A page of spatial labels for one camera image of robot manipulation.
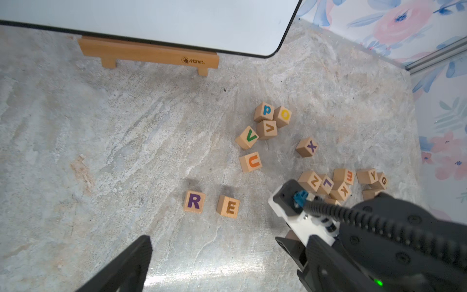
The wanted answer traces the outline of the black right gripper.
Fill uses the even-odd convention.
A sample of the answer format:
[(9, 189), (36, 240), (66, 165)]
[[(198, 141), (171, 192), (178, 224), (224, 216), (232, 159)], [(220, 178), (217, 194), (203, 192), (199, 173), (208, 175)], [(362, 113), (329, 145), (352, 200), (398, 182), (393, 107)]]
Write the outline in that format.
[(305, 245), (299, 240), (293, 230), (289, 230), (285, 237), (275, 237), (279, 246), (295, 261), (298, 266), (297, 275), (301, 281), (305, 280), (308, 265)]

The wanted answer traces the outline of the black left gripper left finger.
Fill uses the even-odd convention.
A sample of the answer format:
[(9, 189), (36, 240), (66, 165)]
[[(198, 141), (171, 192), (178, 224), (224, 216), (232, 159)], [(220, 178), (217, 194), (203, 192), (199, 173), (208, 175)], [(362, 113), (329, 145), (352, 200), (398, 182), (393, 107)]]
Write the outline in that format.
[(140, 236), (78, 291), (141, 292), (144, 288), (152, 252), (150, 237)]

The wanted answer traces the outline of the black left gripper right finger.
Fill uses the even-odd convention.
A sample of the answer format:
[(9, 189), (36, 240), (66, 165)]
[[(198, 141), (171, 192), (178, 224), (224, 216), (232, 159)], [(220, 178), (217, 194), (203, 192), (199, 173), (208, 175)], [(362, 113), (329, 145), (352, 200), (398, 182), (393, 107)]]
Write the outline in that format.
[(356, 269), (319, 236), (306, 246), (306, 285), (309, 292), (381, 292), (382, 287)]

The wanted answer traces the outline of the wooden block letter E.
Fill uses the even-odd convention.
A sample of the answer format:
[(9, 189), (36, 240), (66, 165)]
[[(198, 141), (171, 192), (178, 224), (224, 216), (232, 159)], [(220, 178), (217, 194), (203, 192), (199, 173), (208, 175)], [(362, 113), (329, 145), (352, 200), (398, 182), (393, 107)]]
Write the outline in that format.
[(241, 201), (225, 195), (220, 195), (216, 211), (228, 218), (236, 219)]

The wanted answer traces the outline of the wooden block letter R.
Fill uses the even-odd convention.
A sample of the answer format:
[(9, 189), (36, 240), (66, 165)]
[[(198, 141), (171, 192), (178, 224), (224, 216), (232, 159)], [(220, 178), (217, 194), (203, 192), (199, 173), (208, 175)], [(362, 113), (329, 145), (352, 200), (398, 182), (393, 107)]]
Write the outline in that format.
[(184, 200), (184, 211), (202, 214), (205, 200), (206, 200), (205, 193), (196, 192), (196, 191), (187, 191), (186, 198)]

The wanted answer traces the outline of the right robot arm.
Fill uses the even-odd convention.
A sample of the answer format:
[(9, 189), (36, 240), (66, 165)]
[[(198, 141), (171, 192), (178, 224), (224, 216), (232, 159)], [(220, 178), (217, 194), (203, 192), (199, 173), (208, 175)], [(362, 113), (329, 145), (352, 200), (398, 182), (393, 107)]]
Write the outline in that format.
[(280, 191), (277, 243), (309, 292), (464, 292), (467, 228), (386, 193), (352, 208)]

